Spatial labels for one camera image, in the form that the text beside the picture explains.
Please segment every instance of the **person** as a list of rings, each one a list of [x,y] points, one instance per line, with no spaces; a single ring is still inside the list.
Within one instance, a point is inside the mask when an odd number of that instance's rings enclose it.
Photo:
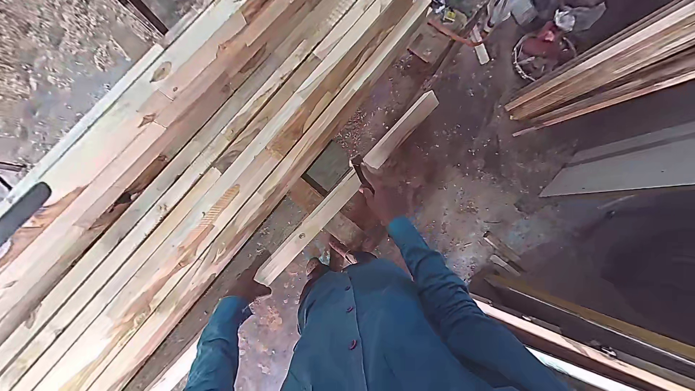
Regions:
[[[406,202],[369,167],[360,188],[410,271],[352,253],[342,271],[314,265],[300,299],[295,345],[282,390],[567,390],[502,324],[405,216]],[[187,391],[232,390],[239,326],[270,288],[243,272],[203,330]]]

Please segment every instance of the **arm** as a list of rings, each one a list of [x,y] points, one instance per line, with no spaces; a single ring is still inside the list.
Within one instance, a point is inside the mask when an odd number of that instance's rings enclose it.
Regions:
[[[200,335],[186,391],[233,390],[239,367],[239,326],[251,316],[248,303],[237,296],[220,300]]]
[[[427,316],[455,356],[498,372],[526,390],[567,389],[506,327],[478,308],[466,283],[405,216],[394,218],[388,230],[415,280]]]

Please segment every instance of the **lumber pile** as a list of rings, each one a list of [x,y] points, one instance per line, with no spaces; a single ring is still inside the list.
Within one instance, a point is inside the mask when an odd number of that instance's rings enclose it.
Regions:
[[[428,91],[423,94],[364,157],[364,162],[374,168],[381,167],[389,155],[410,136],[438,104],[439,101],[434,92]],[[270,285],[319,231],[331,223],[335,224],[334,219],[340,216],[340,209],[359,190],[359,187],[360,181],[357,174],[351,170],[263,263],[256,274],[256,280]],[[250,261],[244,264],[240,263],[236,265],[236,270],[240,273],[249,265]],[[197,340],[195,338],[188,345],[188,348],[181,351],[177,359],[173,360],[170,366],[160,373],[159,377],[151,384],[150,391],[169,391],[187,376],[197,352]]]
[[[0,390],[122,389],[428,4],[219,0],[184,17],[0,202],[52,190],[0,258]]]
[[[514,135],[695,78],[695,1],[674,0],[550,74],[505,105],[529,124]]]

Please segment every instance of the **wooden stick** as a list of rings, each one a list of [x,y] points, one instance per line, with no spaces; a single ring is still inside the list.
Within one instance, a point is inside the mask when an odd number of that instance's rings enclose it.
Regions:
[[[288,196],[295,204],[309,213],[316,209],[324,199],[315,188],[301,178],[292,186]],[[362,229],[340,212],[326,223],[325,229],[348,248],[360,244],[364,239]]]
[[[413,130],[439,104],[432,91],[428,91],[398,120],[376,146],[364,157],[365,163],[379,168]],[[302,252],[309,242],[323,229],[340,208],[359,190],[360,181],[354,171],[350,172],[333,191],[311,212],[298,229],[280,245],[256,274],[261,284],[270,283]]]
[[[410,11],[408,16],[391,31],[384,44],[379,47],[368,62],[355,74],[351,82],[344,87],[341,94],[334,99],[331,105],[315,121],[311,129],[300,142],[290,151],[286,159],[286,167],[278,167],[276,171],[264,182],[254,197],[244,206],[235,219],[225,228],[222,234],[215,240],[207,255],[200,257],[189,272],[177,286],[169,293],[153,315],[146,320],[135,336],[111,363],[110,368],[122,368],[128,361],[133,361],[133,355],[139,354],[143,349],[154,349],[161,338],[164,338],[168,330],[175,325],[177,319],[185,314],[186,305],[191,305],[211,281],[211,277],[219,273],[236,253],[250,234],[270,213],[287,192],[292,182],[297,180],[303,170],[313,161],[313,158],[322,150],[329,137],[337,127],[346,122],[359,102],[368,96],[370,87],[376,82],[378,76],[391,64],[397,53],[405,50],[410,35],[422,22],[428,2],[419,1]]]

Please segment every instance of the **sawdust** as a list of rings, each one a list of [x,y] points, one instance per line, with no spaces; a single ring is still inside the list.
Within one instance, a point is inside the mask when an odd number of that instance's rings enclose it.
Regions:
[[[0,158],[36,163],[84,114],[50,113],[72,108],[65,102],[76,80],[103,79],[118,61],[136,60],[114,38],[114,26],[144,45],[154,41],[114,0],[0,0]],[[91,106],[111,84],[80,88],[81,99]]]

